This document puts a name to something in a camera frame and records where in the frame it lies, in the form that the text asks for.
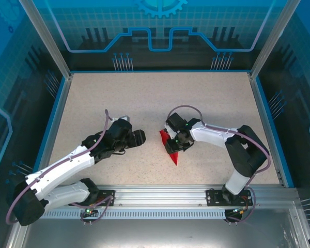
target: beige tabletop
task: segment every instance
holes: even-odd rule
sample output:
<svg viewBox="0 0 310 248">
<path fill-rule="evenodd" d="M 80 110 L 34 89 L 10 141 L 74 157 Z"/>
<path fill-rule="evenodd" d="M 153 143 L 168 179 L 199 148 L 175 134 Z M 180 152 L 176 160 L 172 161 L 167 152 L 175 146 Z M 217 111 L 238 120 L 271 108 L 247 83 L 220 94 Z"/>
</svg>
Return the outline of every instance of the beige tabletop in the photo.
<svg viewBox="0 0 310 248">
<path fill-rule="evenodd" d="M 65 184 L 86 177 L 96 184 L 224 184 L 234 170 L 225 149 L 196 142 L 179 152 L 178 166 L 166 153 L 159 131 L 168 112 L 181 104 L 199 108 L 212 125 L 248 125 L 268 147 L 246 73 L 88 73 L 73 77 L 51 163 L 102 131 L 108 109 L 111 117 L 130 116 L 133 130 L 145 131 L 145 144 L 111 156 Z M 186 120 L 199 117 L 188 108 L 177 112 Z M 274 166 L 253 183 L 278 183 Z"/>
</svg>

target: red cloth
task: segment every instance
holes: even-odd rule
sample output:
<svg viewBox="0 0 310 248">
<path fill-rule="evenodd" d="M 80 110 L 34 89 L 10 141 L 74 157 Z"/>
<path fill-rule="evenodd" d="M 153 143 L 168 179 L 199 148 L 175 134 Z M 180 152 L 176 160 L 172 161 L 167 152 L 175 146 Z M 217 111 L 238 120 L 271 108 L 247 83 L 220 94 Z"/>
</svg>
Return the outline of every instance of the red cloth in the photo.
<svg viewBox="0 0 310 248">
<path fill-rule="evenodd" d="M 161 130 L 160 134 L 161 134 L 161 137 L 162 137 L 163 145 L 165 145 L 166 141 L 170 138 L 170 136 L 164 130 Z M 169 155 L 170 155 L 172 161 L 175 163 L 175 165 L 177 165 L 177 163 L 178 163 L 178 153 L 175 152 L 175 153 L 171 153 Z"/>
</svg>

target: circuit graphic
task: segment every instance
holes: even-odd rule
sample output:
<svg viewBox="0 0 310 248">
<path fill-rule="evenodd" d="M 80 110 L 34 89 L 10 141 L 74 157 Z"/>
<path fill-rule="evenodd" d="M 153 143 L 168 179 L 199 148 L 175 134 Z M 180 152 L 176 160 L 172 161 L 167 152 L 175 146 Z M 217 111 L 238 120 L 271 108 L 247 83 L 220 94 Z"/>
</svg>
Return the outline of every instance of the circuit graphic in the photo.
<svg viewBox="0 0 310 248">
<path fill-rule="evenodd" d="M 182 10 L 182 5 L 187 4 L 187 0 L 135 0 L 135 4 L 139 6 L 145 14 L 151 17 L 162 18 L 176 14 L 177 10 Z"/>
<path fill-rule="evenodd" d="M 0 0 L 0 15 L 9 25 L 18 20 L 20 12 L 18 0 Z"/>
</svg>

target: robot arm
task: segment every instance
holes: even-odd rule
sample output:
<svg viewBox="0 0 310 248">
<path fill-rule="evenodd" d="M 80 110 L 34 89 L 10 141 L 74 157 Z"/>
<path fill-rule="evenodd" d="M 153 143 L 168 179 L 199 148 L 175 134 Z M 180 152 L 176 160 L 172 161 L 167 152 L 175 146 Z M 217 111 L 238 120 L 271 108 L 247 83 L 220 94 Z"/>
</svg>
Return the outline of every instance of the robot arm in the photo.
<svg viewBox="0 0 310 248">
<path fill-rule="evenodd" d="M 230 179 L 222 188 L 223 198 L 228 203 L 237 198 L 253 174 L 266 160 L 264 153 L 246 139 L 234 134 L 234 132 L 227 132 L 227 129 L 223 131 L 224 128 L 205 126 L 199 119 L 193 118 L 187 122 L 177 113 L 173 113 L 166 120 L 165 129 L 170 136 L 165 145 L 169 154 L 181 150 L 185 151 L 195 141 L 206 142 L 227 149 L 235 168 Z M 230 130 L 252 138 L 266 150 L 264 144 L 250 127 L 243 125 L 239 129 L 232 128 Z"/>
<path fill-rule="evenodd" d="M 102 132 L 87 137 L 81 145 L 61 160 L 25 178 L 14 178 L 7 195 L 9 205 L 35 179 L 37 183 L 31 186 L 16 203 L 13 212 L 21 225 L 29 225 L 39 219 L 45 211 L 69 203 L 90 205 L 98 199 L 98 188 L 90 179 L 82 179 L 72 185 L 56 188 L 62 182 L 116 152 L 142 145 L 145 140 L 143 130 L 132 131 L 129 117 L 119 118 L 105 132 L 103 139 L 91 151 L 72 159 L 71 157 L 88 150 L 99 139 Z M 53 168 L 60 161 L 69 160 Z M 40 175 L 50 170 L 42 178 Z"/>
</svg>

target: blue wall panel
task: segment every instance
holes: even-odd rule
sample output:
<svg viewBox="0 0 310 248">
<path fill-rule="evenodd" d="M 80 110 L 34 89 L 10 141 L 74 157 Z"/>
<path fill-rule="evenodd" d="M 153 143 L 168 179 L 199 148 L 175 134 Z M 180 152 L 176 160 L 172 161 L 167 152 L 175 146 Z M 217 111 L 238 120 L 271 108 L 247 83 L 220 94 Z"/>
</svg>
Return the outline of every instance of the blue wall panel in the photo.
<svg viewBox="0 0 310 248">
<path fill-rule="evenodd" d="M 133 70 L 249 70 L 286 1 L 35 3 L 71 70 L 129 71 L 115 54 Z"/>
<path fill-rule="evenodd" d="M 0 1 L 0 247 L 7 188 L 34 167 L 61 78 L 19 2 Z"/>
<path fill-rule="evenodd" d="M 259 78 L 293 182 L 310 198 L 310 0 L 301 0 Z"/>
</svg>

